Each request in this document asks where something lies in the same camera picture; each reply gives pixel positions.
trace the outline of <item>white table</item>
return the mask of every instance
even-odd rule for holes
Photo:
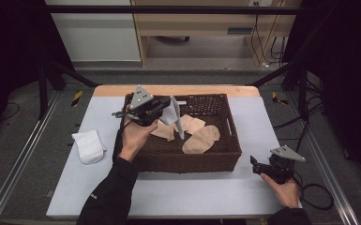
[[[123,93],[115,97],[110,86],[97,89],[79,130],[97,130],[108,150],[98,163],[84,165],[79,159],[76,144],[73,145],[48,209],[48,217],[76,218],[87,197],[112,166],[114,140],[120,123],[112,112],[120,111],[124,104],[122,94],[130,93],[135,86],[111,88]],[[250,155],[253,155],[259,162],[268,163],[269,150],[279,147],[257,89],[252,94],[245,94],[242,90],[246,87],[232,86],[224,86],[224,89],[223,86],[144,88],[155,95],[162,93],[151,89],[166,90],[166,95],[178,95],[177,90],[183,94],[196,94],[190,93],[190,90],[200,94],[225,93],[228,90],[242,156],[233,172],[141,172],[133,189],[130,218],[264,218],[281,208],[274,192],[259,175],[252,172],[249,162]]]

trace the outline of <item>black jacket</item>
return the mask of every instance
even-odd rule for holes
[[[138,173],[132,164],[119,157],[108,176],[86,200],[77,224],[125,225]],[[288,207],[279,210],[267,221],[269,225],[311,224],[304,209]]]

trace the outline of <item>white cabinet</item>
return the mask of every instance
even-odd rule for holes
[[[46,0],[47,5],[129,6],[128,0]],[[53,19],[73,62],[140,62],[131,14],[54,13]]]

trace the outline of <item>wooden table edge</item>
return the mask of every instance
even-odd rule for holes
[[[100,85],[93,97],[122,97],[134,92],[137,85]],[[152,95],[183,96],[227,94],[229,97],[259,97],[255,86],[238,85],[142,85]]]

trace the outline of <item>hand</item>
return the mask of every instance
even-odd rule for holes
[[[299,188],[293,179],[288,180],[285,184],[277,184],[271,177],[261,173],[261,178],[276,192],[279,203],[284,207],[299,207]]]
[[[150,133],[158,127],[158,120],[149,127],[142,127],[134,123],[130,118],[124,118],[124,131],[122,133],[122,151],[119,157],[131,162],[144,146]]]

